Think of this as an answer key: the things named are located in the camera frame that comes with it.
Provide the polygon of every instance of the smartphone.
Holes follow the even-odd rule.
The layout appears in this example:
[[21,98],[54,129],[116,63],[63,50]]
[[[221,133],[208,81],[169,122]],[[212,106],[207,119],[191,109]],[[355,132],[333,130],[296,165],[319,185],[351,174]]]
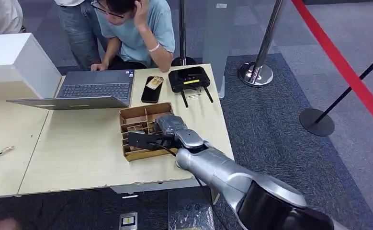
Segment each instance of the smartphone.
[[162,84],[161,83],[156,89],[151,89],[147,87],[147,84],[153,79],[154,77],[148,77],[146,81],[146,86],[144,87],[143,95],[141,96],[141,101],[144,103],[157,103],[159,100],[159,94],[161,93]]

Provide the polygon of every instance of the red barrier tape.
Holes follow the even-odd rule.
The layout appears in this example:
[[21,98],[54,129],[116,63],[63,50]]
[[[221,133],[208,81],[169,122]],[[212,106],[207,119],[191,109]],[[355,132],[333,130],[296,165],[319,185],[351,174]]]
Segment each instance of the red barrier tape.
[[307,27],[309,27],[310,31],[324,49],[327,56],[336,66],[337,70],[341,73],[362,103],[364,103],[365,107],[367,107],[367,109],[373,115],[373,94],[367,89],[365,84],[360,80],[346,59],[344,59],[344,57],[341,55],[340,51],[334,46],[333,42],[320,27],[319,23],[317,23],[316,19],[312,16],[309,10],[307,10],[302,0],[291,1],[295,5],[299,14],[302,16]]

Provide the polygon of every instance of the gray carpet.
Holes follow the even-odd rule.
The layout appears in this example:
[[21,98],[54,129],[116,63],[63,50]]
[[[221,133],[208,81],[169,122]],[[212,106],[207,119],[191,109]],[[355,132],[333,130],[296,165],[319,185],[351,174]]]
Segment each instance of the gray carpet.
[[[299,124],[298,115],[309,102],[282,55],[268,55],[274,81],[260,89],[236,76],[237,68],[251,60],[229,57],[226,66],[221,104],[236,162],[296,187],[310,207],[347,227],[373,230],[373,214],[330,140],[307,133]],[[139,229],[163,230],[173,202],[182,203],[171,199],[168,204],[168,191],[126,200],[110,189],[27,195],[1,198],[0,218],[13,216],[27,230],[117,230],[118,215],[135,210]],[[230,230],[239,229],[223,199],[216,209]],[[215,224],[222,229],[216,217]]]
[[[267,56],[274,80],[264,88],[251,88],[237,79],[237,68],[253,60],[227,60],[221,104],[236,162],[292,185],[310,207],[347,227],[373,229],[373,214],[330,140],[300,125],[298,116],[309,102],[282,55]],[[218,209],[223,217],[231,215],[224,200]],[[236,229],[233,226],[235,222],[228,227]]]

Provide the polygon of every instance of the laptop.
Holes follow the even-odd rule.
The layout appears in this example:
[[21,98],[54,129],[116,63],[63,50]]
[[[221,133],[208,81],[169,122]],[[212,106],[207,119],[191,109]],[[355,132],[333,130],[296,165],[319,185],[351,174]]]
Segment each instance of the laptop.
[[7,100],[49,110],[130,106],[134,70],[68,72],[56,98]]
[[46,99],[21,99],[7,100],[15,104],[22,104],[48,110],[72,110],[72,109],[103,109],[124,108],[121,101],[114,97],[78,97],[78,98],[46,98]]

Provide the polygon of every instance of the card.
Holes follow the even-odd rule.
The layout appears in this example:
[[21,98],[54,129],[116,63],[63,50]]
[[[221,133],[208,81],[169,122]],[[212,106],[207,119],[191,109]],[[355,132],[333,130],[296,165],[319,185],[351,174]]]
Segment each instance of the card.
[[162,84],[163,81],[164,81],[163,77],[155,76],[152,80],[149,81],[149,83],[147,84],[147,87],[154,90],[158,88],[158,86]]

